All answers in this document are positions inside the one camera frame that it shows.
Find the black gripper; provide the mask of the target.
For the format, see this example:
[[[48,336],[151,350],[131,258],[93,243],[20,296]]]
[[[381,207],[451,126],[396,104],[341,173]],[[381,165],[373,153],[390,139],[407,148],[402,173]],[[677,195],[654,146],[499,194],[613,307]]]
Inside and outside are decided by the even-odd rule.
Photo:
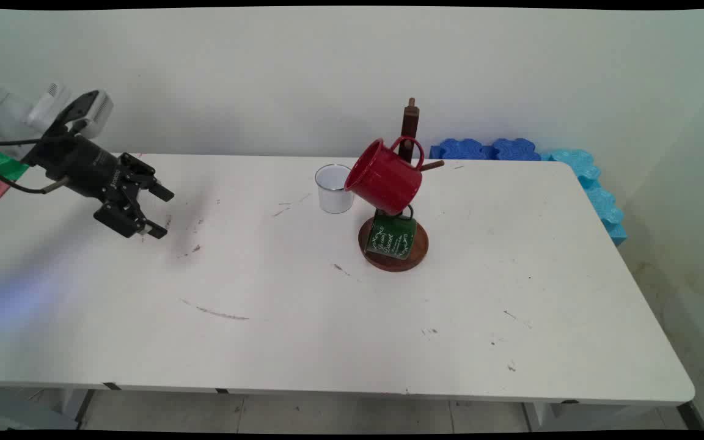
[[[174,193],[160,183],[154,168],[137,156],[114,156],[80,134],[65,134],[43,137],[22,162],[41,167],[51,180],[38,193],[68,188],[99,200],[101,208],[94,218],[125,238],[141,234],[161,239],[167,234],[165,227],[145,217],[139,206],[139,192],[148,190],[165,202],[171,201]]]

